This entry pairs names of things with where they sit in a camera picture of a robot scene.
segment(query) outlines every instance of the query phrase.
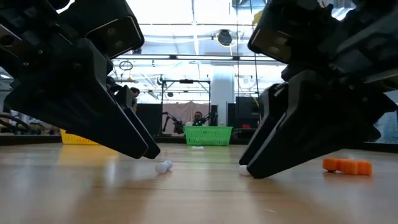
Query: orange foam block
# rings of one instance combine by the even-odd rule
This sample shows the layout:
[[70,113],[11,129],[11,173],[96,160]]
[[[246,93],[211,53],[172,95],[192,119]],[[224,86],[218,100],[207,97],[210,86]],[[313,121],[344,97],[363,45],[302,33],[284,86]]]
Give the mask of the orange foam block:
[[349,175],[372,175],[372,164],[369,161],[327,158],[323,160],[322,167],[328,172],[340,171]]

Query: yellow bin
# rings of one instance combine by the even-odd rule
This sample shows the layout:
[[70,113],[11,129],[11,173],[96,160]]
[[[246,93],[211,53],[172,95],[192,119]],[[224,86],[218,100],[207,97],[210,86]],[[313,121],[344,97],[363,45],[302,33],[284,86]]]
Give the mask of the yellow bin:
[[97,142],[76,136],[74,134],[67,134],[67,132],[61,129],[62,143],[64,144],[82,144],[82,145],[98,145]]

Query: wooden floor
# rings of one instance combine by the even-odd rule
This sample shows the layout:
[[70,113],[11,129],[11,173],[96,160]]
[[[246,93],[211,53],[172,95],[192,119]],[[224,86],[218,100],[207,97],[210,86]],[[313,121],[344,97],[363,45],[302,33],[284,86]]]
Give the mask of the wooden floor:
[[[329,174],[322,159],[254,180],[241,177],[242,146],[161,144],[155,160],[99,146],[0,147],[0,223],[397,223],[398,154],[368,159],[373,177]],[[157,175],[159,161],[174,162]]]

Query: green plastic crate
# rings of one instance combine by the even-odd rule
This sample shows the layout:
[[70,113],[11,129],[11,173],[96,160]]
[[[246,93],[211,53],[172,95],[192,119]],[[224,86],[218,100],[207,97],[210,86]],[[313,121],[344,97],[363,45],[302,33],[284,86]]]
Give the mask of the green plastic crate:
[[233,127],[185,126],[189,146],[227,146]]

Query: pink curtain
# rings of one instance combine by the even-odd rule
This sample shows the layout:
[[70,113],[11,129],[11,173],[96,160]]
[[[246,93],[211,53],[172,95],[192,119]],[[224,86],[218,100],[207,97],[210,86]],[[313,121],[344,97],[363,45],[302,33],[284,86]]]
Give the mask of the pink curtain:
[[[189,103],[166,103],[163,104],[163,112],[169,112],[172,116],[177,119],[182,120],[182,123],[193,121],[193,116],[196,111],[200,111],[203,116],[209,113],[209,104],[197,104],[194,102]],[[163,116],[162,125],[164,125],[166,120],[166,115]],[[164,134],[171,134],[172,136],[183,136],[183,134],[176,134],[173,132],[174,124],[170,119],[166,126],[166,131]]]

